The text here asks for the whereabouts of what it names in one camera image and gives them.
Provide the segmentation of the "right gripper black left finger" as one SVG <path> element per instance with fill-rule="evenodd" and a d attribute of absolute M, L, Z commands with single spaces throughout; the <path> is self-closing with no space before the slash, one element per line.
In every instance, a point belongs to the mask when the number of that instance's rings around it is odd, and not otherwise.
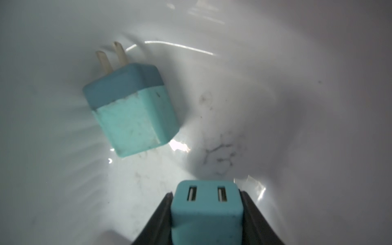
<path fill-rule="evenodd" d="M 174 195 L 167 193 L 132 245 L 172 245 L 171 211 Z"/>

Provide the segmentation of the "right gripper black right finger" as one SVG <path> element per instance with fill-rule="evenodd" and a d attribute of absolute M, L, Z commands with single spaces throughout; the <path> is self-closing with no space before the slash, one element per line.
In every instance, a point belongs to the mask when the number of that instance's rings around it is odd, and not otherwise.
<path fill-rule="evenodd" d="M 243 245 L 284 245 L 249 194 L 240 191 L 244 207 Z"/>

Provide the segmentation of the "teal plug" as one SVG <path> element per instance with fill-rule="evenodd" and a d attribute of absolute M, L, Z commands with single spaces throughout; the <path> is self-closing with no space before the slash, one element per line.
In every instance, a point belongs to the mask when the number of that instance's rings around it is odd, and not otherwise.
<path fill-rule="evenodd" d="M 114 70 L 103 51 L 97 57 L 106 75 L 83 87 L 87 103 L 117 156 L 124 158 L 169 143 L 180 130 L 158 68 L 130 63 L 113 43 L 121 67 Z"/>
<path fill-rule="evenodd" d="M 182 181 L 170 211 L 174 245 L 242 244 L 244 207 L 232 181 Z"/>

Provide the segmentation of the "white storage tray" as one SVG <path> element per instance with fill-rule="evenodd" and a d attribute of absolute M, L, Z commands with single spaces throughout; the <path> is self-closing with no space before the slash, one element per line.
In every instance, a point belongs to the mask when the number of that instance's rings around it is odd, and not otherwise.
<path fill-rule="evenodd" d="M 181 125 L 126 158 L 82 93 L 115 41 Z M 287 245 L 391 244 L 391 1 L 1 1 L 1 244 L 130 244 L 192 179 Z"/>

